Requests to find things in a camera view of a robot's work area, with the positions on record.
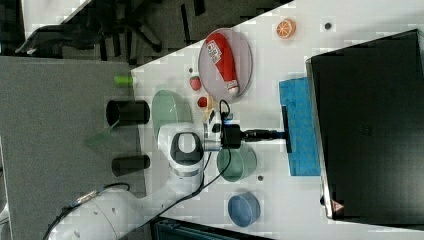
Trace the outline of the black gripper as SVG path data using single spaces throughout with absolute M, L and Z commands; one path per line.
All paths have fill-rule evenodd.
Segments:
M 286 132 L 276 130 L 253 129 L 245 131 L 246 135 L 267 135 L 267 136 L 248 136 L 245 142 L 260 142 L 285 139 Z M 239 149 L 243 140 L 244 133 L 238 124 L 224 125 L 222 129 L 221 146 L 224 149 Z

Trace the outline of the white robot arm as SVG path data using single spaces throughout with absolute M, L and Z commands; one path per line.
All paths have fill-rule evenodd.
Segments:
M 127 190 L 105 186 L 94 190 L 64 209 L 43 240 L 121 240 L 172 206 L 200 193 L 208 155 L 238 149 L 244 142 L 288 139 L 286 131 L 243 130 L 230 123 L 228 112 L 211 110 L 201 124 L 168 123 L 157 135 L 157 169 L 146 178 L 158 183 L 137 197 Z

